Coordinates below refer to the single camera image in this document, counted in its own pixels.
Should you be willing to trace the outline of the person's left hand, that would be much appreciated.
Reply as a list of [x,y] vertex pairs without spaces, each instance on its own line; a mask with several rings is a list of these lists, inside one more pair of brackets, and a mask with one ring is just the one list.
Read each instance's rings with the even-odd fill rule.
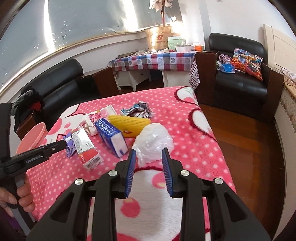
[[[33,201],[34,197],[31,192],[31,185],[27,174],[24,178],[24,184],[17,189],[17,195],[19,197],[18,203],[24,209],[25,212],[33,212],[35,210],[35,203]],[[0,188],[1,197],[1,208],[10,216],[14,217],[8,204],[15,205],[17,199],[5,188]]]

